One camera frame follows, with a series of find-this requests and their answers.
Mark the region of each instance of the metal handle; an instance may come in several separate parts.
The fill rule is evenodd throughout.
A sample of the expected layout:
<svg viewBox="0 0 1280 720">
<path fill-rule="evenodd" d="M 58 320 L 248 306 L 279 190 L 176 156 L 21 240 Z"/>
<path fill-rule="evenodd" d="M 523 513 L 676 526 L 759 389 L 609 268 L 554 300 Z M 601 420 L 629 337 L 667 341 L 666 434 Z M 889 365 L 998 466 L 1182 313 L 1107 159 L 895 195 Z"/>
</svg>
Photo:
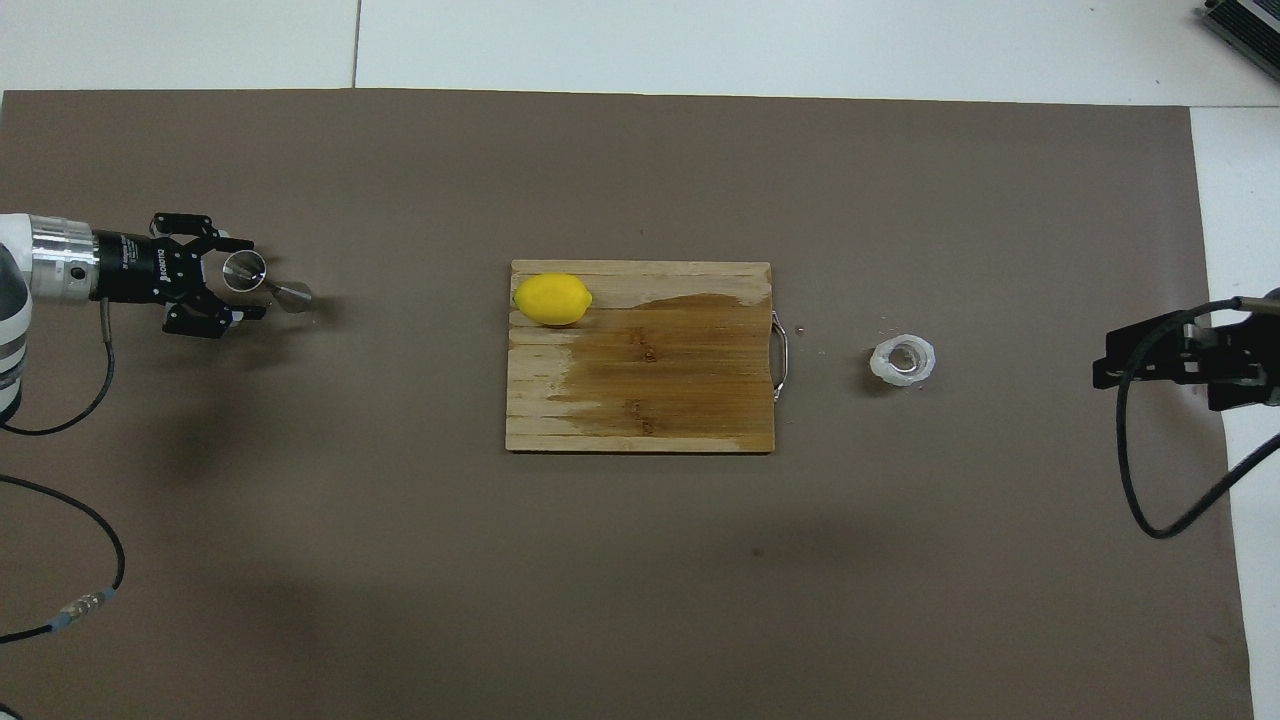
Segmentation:
<svg viewBox="0 0 1280 720">
<path fill-rule="evenodd" d="M 777 402 L 782 397 L 782 386 L 787 384 L 787 369 L 791 364 L 791 347 L 787 343 L 787 331 L 782 327 L 782 320 L 778 319 L 777 310 L 773 310 L 773 327 L 769 332 L 782 338 L 782 379 L 773 386 L 773 402 Z"/>
</svg>

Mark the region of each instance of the white floor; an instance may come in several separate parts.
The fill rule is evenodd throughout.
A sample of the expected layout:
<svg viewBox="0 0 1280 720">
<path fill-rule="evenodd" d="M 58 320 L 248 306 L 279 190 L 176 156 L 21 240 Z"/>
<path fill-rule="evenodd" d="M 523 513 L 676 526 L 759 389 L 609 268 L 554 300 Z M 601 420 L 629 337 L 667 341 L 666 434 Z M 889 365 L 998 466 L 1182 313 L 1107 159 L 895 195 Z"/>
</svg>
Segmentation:
<svg viewBox="0 0 1280 720">
<path fill-rule="evenodd" d="M 465 87 L 1188 105 L 1211 295 L 1262 295 L 1280 287 L 1280 83 L 1201 27 L 1197 5 L 0 0 L 0 90 Z M 0 211 L 20 210 L 0 199 Z M 1224 420 L 1233 462 L 1280 430 L 1280 413 L 1266 407 Z M 1280 460 L 1231 497 L 1256 714 L 1280 720 Z"/>
</svg>

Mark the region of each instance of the lemon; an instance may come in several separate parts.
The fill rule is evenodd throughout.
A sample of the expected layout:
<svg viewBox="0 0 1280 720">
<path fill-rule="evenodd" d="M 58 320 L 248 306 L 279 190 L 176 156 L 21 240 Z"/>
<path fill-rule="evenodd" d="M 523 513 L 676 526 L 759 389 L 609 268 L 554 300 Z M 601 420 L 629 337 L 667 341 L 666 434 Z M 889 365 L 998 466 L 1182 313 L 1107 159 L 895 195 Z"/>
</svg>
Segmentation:
<svg viewBox="0 0 1280 720">
<path fill-rule="evenodd" d="M 520 283 L 516 307 L 544 325 L 568 325 L 582 319 L 591 306 L 591 293 L 577 275 L 543 273 Z"/>
</svg>

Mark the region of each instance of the brown table surface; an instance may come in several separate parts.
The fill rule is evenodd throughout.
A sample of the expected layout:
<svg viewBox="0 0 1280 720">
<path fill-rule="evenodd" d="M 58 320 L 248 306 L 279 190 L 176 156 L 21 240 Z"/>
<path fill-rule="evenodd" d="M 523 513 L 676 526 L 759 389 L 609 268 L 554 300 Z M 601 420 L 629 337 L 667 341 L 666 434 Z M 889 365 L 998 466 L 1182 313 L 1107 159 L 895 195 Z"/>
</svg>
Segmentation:
<svg viewBox="0 0 1280 720">
<path fill-rule="evenodd" d="M 1106 331 L 1206 296 L 1185 109 L 9 92 L 0 201 L 205 213 L 320 296 L 220 342 L 118 306 L 101 409 L 0 437 L 129 551 L 99 615 L 0 652 L 28 719 L 1251 715 L 1226 503 L 1147 539 L 1089 387 Z M 772 263 L 805 328 L 777 452 L 506 452 L 529 256 Z M 865 372 L 900 332 L 924 387 Z M 102 372 L 92 307 L 29 341 L 27 427 Z M 1221 427 L 1134 404 L 1165 519 Z M 0 626 L 109 577 L 88 520 L 0 488 Z"/>
</svg>

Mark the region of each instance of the black cable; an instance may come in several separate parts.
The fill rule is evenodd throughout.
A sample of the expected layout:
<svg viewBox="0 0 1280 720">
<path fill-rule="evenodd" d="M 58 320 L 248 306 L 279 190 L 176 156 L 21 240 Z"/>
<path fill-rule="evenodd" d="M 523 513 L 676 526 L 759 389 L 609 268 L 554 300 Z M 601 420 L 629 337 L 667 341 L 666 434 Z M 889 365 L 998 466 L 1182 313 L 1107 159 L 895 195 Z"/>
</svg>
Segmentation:
<svg viewBox="0 0 1280 720">
<path fill-rule="evenodd" d="M 1226 491 L 1231 489 L 1231 486 L 1238 483 L 1240 478 L 1248 474 L 1249 470 L 1256 468 L 1260 462 L 1266 460 L 1267 456 L 1280 448 L 1280 434 L 1276 434 L 1267 442 L 1258 446 L 1258 448 L 1251 452 L 1248 457 L 1238 462 L 1235 468 L 1231 468 L 1225 475 L 1222 475 L 1222 479 L 1210 488 L 1208 492 L 1196 501 L 1196 503 L 1192 505 L 1181 518 L 1175 520 L 1167 528 L 1156 528 L 1147 520 L 1147 516 L 1142 511 L 1142 506 L 1138 503 L 1138 495 L 1133 489 L 1133 475 L 1129 471 L 1128 410 L 1129 386 L 1133 384 L 1134 375 L 1142 368 L 1142 364 L 1147 360 L 1147 355 L 1151 352 L 1151 348 L 1156 346 L 1160 338 L 1165 337 L 1174 329 L 1190 323 L 1201 315 L 1216 313 L 1219 310 L 1239 310 L 1240 302 L 1239 297 L 1217 300 L 1197 305 L 1190 310 L 1184 310 L 1175 315 L 1170 315 L 1164 323 L 1147 333 L 1147 337 L 1142 338 L 1142 342 L 1134 347 L 1133 354 L 1129 355 L 1129 361 L 1125 364 L 1124 373 L 1120 375 L 1120 386 L 1116 392 L 1116 455 L 1120 460 L 1120 483 L 1124 486 L 1125 500 L 1129 501 L 1129 511 L 1133 512 L 1133 519 L 1138 521 L 1138 527 L 1142 528 L 1142 532 L 1156 539 L 1171 538 L 1189 528 L 1190 524 L 1203 515 L 1204 511 L 1217 502 L 1219 498 L 1226 495 Z"/>
<path fill-rule="evenodd" d="M 106 397 L 106 391 L 111 389 L 111 380 L 115 378 L 115 348 L 111 346 L 111 314 L 108 310 L 108 300 L 105 297 L 100 300 L 100 306 L 101 306 L 100 316 L 102 322 L 102 345 L 106 346 L 106 379 L 102 380 L 102 389 L 97 391 L 97 397 L 93 398 L 93 402 L 90 402 L 88 407 L 82 410 L 79 415 L 76 415 L 74 418 L 67 420 L 60 425 L 54 425 L 52 428 L 28 430 L 24 428 L 15 428 L 5 423 L 0 424 L 0 429 L 5 429 L 9 430 L 10 433 L 19 436 L 28 436 L 28 437 L 51 436 L 54 433 L 60 433 L 67 428 L 70 428 L 72 425 L 79 423 L 84 418 L 88 418 L 90 414 L 97 409 L 97 406 L 102 402 L 102 398 Z"/>
<path fill-rule="evenodd" d="M 120 583 L 124 582 L 124 546 L 120 544 L 120 536 L 115 534 L 115 529 L 111 528 L 111 524 L 106 521 L 106 518 L 102 518 L 97 512 L 97 510 L 93 510 L 88 505 L 84 505 L 83 502 L 76 500 L 74 497 L 67 493 L 61 493 L 55 491 L 54 488 L 36 484 L 31 480 L 24 480 L 22 478 L 14 478 L 12 475 L 5 475 L 0 473 L 0 483 L 9 483 L 12 486 L 18 486 L 20 488 L 27 488 L 29 491 L 38 492 L 41 495 L 47 495 L 54 500 L 59 500 L 61 502 L 65 502 L 67 505 L 70 505 L 72 507 L 88 515 L 90 519 L 97 523 L 97 527 L 102 528 L 102 532 L 106 533 L 108 539 L 111 541 L 111 548 L 115 551 L 115 578 L 111 580 L 111 589 L 115 591 L 120 588 Z M 0 644 L 36 637 L 44 633 L 50 633 L 52 630 L 54 630 L 52 625 L 45 624 L 40 628 L 31 628 L 29 630 L 22 630 L 20 633 L 10 633 L 8 635 L 0 635 Z"/>
</svg>

